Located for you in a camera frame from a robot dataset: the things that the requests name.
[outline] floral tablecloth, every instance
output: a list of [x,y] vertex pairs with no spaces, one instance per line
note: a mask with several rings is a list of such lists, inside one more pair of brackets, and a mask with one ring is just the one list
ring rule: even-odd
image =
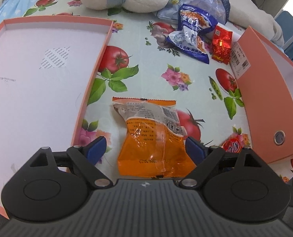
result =
[[[0,8],[0,15],[6,5]],[[179,115],[187,119],[181,124],[189,136],[204,144],[220,145],[234,133],[246,147],[252,146],[244,97],[241,98],[230,66],[212,60],[211,55],[208,65],[182,54],[165,41],[174,26],[160,22],[152,13],[131,13],[122,8],[94,11],[81,0],[31,0],[25,11],[14,11],[16,15],[4,16],[74,15],[114,21],[113,34],[92,87],[79,143],[86,145],[98,136],[106,137],[107,151],[96,166],[113,181],[123,178],[119,175],[117,158],[127,132],[124,120],[112,106],[113,96],[176,100]],[[226,26],[240,34],[244,32],[234,24]],[[211,49],[208,43],[205,48]],[[124,67],[130,71],[125,75],[118,73],[116,81],[111,79],[111,74]],[[284,181],[293,176],[293,160],[274,163],[272,168]]]

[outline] red snack package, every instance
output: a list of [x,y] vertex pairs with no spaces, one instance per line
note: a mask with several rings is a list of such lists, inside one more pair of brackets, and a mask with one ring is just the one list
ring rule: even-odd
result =
[[212,39],[212,58],[218,62],[228,64],[231,56],[233,32],[216,26]]
[[239,153],[241,152],[243,145],[239,139],[239,135],[233,133],[222,143],[221,147],[225,149],[226,152]]

